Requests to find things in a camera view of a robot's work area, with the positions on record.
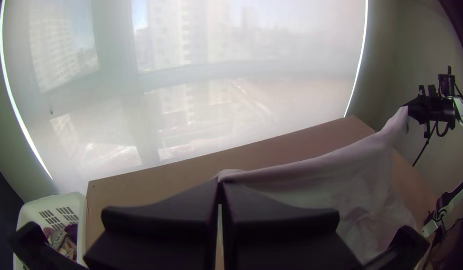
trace white cloth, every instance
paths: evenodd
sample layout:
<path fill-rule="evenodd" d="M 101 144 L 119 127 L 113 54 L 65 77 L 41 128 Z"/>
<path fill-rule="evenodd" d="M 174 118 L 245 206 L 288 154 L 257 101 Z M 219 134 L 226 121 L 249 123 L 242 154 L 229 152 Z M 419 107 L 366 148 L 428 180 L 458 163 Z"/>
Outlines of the white cloth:
<path fill-rule="evenodd" d="M 365 264 L 388 248 L 399 228 L 416 229 L 392 188 L 393 142 L 405 131 L 407 117 L 408 107 L 402 107 L 380 132 L 350 146 L 287 165 L 225 170 L 218 181 L 242 183 L 295 207 L 338 210 L 336 232 Z"/>

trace wall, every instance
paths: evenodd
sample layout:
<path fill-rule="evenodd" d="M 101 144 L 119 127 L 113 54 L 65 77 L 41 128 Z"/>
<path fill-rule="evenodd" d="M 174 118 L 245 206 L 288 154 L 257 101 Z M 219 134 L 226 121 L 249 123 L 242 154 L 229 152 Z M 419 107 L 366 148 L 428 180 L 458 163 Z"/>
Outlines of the wall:
<path fill-rule="evenodd" d="M 414 99 L 419 85 L 438 85 L 437 75 L 446 73 L 448 65 L 463 93 L 463 49 L 438 0 L 400 1 L 396 33 L 389 85 L 371 124 L 375 129 L 381 129 L 400 106 Z M 409 126 L 409 134 L 396 148 L 413 163 L 426 140 L 424 126 L 413 119 Z M 435 134 L 416 168 L 437 194 L 453 190 L 463 180 L 463 128 L 459 126 L 443 138 Z M 463 202 L 447 221 L 457 217 L 463 217 Z"/>
<path fill-rule="evenodd" d="M 23 201 L 0 173 L 0 269 L 13 269 L 13 250 L 8 239 L 17 228 Z"/>
<path fill-rule="evenodd" d="M 32 152 L 15 117 L 1 63 L 0 57 L 0 171 L 25 202 L 56 195 L 53 181 Z"/>
<path fill-rule="evenodd" d="M 375 130 L 378 128 L 375 118 L 380 112 L 390 77 L 398 3 L 397 0 L 369 0 L 364 53 L 347 112 L 347 115 L 357 116 Z"/>

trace curtain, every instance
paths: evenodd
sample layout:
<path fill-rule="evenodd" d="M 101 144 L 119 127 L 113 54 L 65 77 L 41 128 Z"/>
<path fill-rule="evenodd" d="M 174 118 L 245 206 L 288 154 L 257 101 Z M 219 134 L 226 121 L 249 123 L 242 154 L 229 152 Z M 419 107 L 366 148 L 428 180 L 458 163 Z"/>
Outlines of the curtain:
<path fill-rule="evenodd" d="M 86 193 L 91 180 L 342 118 L 367 5 L 6 0 L 9 88 L 60 192 Z"/>

